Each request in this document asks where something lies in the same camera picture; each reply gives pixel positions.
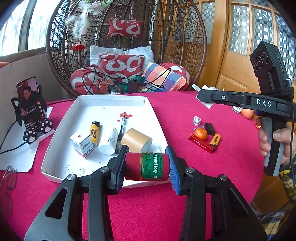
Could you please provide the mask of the person's right hand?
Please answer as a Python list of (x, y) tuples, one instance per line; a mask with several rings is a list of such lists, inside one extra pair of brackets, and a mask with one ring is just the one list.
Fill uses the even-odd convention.
[[(267, 133), (260, 128), (258, 130), (258, 138), (259, 138), (259, 152), (262, 156), (266, 157), (267, 152), (270, 151), (271, 145), (268, 143), (268, 135)], [(281, 128), (276, 130), (273, 133), (273, 139), (277, 142), (284, 143), (285, 148), (283, 151), (283, 156), (281, 160), (281, 166), (285, 167), (290, 163), (290, 147), (292, 147), (292, 159), (295, 156), (295, 133), (293, 130), (287, 126), (286, 128)]]

